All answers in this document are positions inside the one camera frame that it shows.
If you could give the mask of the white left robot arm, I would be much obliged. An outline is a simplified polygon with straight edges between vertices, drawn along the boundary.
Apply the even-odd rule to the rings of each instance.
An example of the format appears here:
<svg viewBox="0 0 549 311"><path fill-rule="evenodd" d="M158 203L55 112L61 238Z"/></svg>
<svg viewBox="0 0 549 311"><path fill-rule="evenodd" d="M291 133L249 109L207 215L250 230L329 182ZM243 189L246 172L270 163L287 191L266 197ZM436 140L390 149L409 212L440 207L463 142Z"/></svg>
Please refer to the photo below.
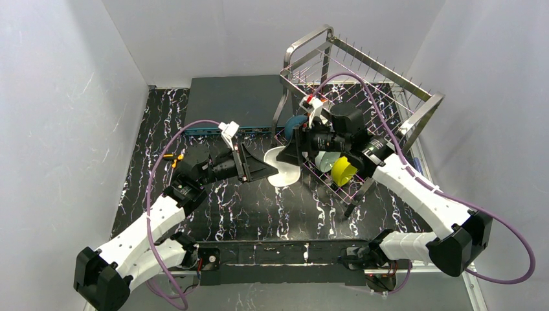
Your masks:
<svg viewBox="0 0 549 311"><path fill-rule="evenodd" d="M119 310L135 287L160 271L188 264L196 252L188 237L175 234L155 243L201 205L205 185L229 178L252 182L278 173L242 144L220 152L199 145L163 160L171 162L174 173L156 201L115 238L97 249L86 247L76 257L73 288L96 310Z"/></svg>

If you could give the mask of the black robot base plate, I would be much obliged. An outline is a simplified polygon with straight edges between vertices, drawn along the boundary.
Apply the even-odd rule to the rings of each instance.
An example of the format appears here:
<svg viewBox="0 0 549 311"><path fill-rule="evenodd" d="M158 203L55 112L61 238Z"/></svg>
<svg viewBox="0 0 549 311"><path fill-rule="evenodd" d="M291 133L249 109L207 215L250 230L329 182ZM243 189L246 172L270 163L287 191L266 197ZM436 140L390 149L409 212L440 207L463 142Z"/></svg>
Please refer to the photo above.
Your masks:
<svg viewBox="0 0 549 311"><path fill-rule="evenodd" d="M366 286L380 277L394 288L402 264L372 255L368 245L361 239L198 242L194 254L170 271L197 277L201 286L256 282Z"/></svg>

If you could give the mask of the white square bowl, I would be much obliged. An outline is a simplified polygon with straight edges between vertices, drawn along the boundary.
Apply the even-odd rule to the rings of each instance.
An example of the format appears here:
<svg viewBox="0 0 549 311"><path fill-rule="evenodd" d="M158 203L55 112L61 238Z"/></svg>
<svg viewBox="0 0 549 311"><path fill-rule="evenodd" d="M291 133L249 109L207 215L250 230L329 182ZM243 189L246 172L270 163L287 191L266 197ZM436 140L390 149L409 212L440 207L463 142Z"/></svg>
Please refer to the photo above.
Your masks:
<svg viewBox="0 0 549 311"><path fill-rule="evenodd" d="M281 162L276 159L284 149L283 146L271 148L266 151L263 161L278 170L278 173L269 176L268 182L274 187L287 187L298 181L301 175L301 168L296 165Z"/></svg>

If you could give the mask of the pale green celadon bowl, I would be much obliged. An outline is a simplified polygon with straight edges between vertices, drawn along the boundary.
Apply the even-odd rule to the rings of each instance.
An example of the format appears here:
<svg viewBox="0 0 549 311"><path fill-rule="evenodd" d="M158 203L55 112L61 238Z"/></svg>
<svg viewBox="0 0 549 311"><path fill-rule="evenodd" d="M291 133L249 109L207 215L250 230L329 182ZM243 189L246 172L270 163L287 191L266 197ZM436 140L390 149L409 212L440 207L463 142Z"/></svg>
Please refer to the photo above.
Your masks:
<svg viewBox="0 0 549 311"><path fill-rule="evenodd" d="M317 156L314 158L315 167L321 172L329 172L336 160L341 157L341 154L338 152L325 152L320 151Z"/></svg>

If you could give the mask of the dark teal network switch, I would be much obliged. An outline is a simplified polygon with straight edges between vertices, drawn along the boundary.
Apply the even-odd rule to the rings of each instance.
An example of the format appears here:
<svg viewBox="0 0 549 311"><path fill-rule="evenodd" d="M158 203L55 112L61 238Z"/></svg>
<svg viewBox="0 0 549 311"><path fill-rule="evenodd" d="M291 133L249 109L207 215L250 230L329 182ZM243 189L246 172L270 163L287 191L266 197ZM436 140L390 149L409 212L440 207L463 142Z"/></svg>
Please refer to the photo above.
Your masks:
<svg viewBox="0 0 549 311"><path fill-rule="evenodd" d="M234 121L241 132L270 135L282 95L278 75L193 78L184 124L203 119Z"/></svg>

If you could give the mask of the yellow bowl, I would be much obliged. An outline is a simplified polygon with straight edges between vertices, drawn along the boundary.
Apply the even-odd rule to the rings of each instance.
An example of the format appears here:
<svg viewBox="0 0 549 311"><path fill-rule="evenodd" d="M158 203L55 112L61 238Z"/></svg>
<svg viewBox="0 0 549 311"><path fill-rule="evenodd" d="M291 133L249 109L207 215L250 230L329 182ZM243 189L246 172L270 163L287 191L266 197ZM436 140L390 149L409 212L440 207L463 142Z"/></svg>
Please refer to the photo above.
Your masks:
<svg viewBox="0 0 549 311"><path fill-rule="evenodd" d="M357 172L358 169L348 161L347 157L342 156L334 162L331 168L331 178L336 186L342 187L347 184Z"/></svg>

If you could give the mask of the stainless steel dish rack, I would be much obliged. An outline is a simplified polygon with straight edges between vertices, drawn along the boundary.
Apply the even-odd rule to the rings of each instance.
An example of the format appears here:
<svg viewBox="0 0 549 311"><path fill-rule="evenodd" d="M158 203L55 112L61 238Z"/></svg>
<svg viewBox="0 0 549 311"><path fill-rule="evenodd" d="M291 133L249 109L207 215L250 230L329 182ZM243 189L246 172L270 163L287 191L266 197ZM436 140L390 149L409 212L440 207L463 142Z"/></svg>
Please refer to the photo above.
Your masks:
<svg viewBox="0 0 549 311"><path fill-rule="evenodd" d="M280 72L282 98L273 117L276 130L287 102L294 116L284 142L265 159L279 173L271 185L286 187L303 168L320 172L335 192L349 182L361 188L346 196L352 211L372 184L384 185L425 220L440 220L448 203L405 156L442 103L395 70L337 38L329 25L310 32L286 50Z"/></svg>

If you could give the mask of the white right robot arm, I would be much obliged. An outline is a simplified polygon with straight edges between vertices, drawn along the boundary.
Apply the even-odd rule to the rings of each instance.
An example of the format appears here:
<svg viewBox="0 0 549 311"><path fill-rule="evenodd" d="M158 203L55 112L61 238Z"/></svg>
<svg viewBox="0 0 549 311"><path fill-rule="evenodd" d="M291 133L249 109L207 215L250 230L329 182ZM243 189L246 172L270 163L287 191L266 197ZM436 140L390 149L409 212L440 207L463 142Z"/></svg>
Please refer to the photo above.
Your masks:
<svg viewBox="0 0 549 311"><path fill-rule="evenodd" d="M397 194L431 227L427 233L387 229L369 243L364 255L355 255L355 261L424 261L457 277L486 249L492 217L447 198L401 157L393 143L369 132L354 106L339 104L325 110L316 102L309 113L286 122L284 136L287 143L275 157L278 163L296 167L305 157L337 154L330 170L333 182L342 186L353 176L370 178Z"/></svg>

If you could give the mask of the orange black small tool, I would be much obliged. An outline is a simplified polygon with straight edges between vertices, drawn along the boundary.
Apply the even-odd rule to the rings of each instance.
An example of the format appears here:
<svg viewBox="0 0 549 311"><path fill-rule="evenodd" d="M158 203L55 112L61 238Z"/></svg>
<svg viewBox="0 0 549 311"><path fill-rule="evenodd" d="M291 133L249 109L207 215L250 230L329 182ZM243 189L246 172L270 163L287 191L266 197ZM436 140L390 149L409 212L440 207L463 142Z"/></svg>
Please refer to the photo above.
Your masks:
<svg viewBox="0 0 549 311"><path fill-rule="evenodd" d="M165 154L163 155L162 159L164 161L171 162L171 167L176 168L177 164L184 159L184 155L183 154Z"/></svg>

